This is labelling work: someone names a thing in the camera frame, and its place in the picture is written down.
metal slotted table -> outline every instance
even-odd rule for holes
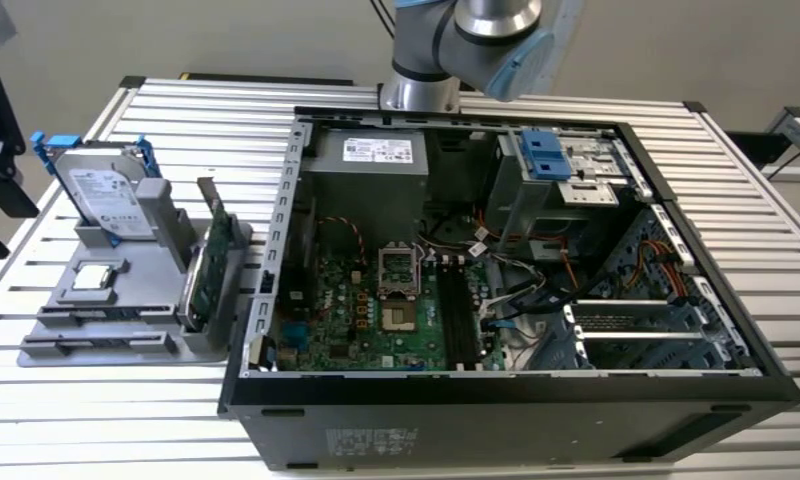
[[[373,88],[147,80],[120,88],[87,138],[147,134],[173,197],[207,217],[195,179],[213,176],[225,205],[252,222],[253,287],[296,105],[375,108]],[[800,385],[800,220],[711,117],[682,103],[463,97],[471,114],[628,122],[690,220]],[[52,186],[0,262],[0,477],[273,476],[240,424],[216,419],[224,364],[21,369],[17,345],[76,246],[76,212]],[[675,465],[574,470],[335,472],[373,478],[800,480],[800,406]]]

gray plastic stand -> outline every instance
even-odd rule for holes
[[[21,367],[213,362],[228,355],[252,227],[231,215],[233,241],[215,320],[193,331],[188,279],[204,246],[196,239],[204,238],[211,221],[189,221],[163,179],[144,179],[136,196],[156,241],[123,241],[113,247],[101,227],[75,227],[81,244],[21,343]],[[100,288],[76,288],[88,265],[109,269]]]

white wall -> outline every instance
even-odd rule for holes
[[[800,105],[800,0],[586,0],[554,93],[699,100],[764,128]]]
[[[125,75],[181,72],[345,78],[391,71],[391,39],[367,0],[5,0],[18,36],[0,75],[21,129],[85,133]],[[49,184],[17,159],[25,189]],[[0,237],[18,221],[0,212]]]
[[[124,75],[184,71],[349,78],[389,73],[367,0],[5,0],[0,50],[24,132],[80,132]],[[702,100],[728,127],[800,104],[800,0],[586,0],[559,95]],[[18,159],[33,196],[49,179]],[[8,241],[17,222],[0,213]]]

sticker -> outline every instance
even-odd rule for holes
[[[348,138],[344,140],[344,161],[412,163],[412,140]]]
[[[480,254],[482,254],[483,252],[486,252],[486,249],[487,249],[487,248],[488,248],[488,247],[486,246],[486,243],[483,243],[483,242],[478,242],[478,243],[475,243],[475,244],[471,246],[471,248],[468,249],[468,253],[471,253],[472,257],[475,257],[475,258],[476,258],[476,257],[479,257],[479,256],[480,256]]]
[[[121,238],[153,237],[131,181],[113,170],[71,171],[80,197],[101,228]]]
[[[411,455],[417,428],[328,428],[325,438],[336,457]]]
[[[490,231],[484,227],[478,228],[478,231],[475,232],[475,237],[478,238],[478,240],[480,240],[480,241],[486,240],[486,237],[488,235],[490,235]]]

computer component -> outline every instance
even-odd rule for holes
[[[18,364],[224,358],[251,227],[225,211],[212,179],[199,179],[211,219],[191,221],[175,208],[148,142],[34,139],[79,208],[80,246],[21,343]]]
[[[628,125],[303,108],[284,171],[221,399],[272,468],[666,462],[800,402]]]

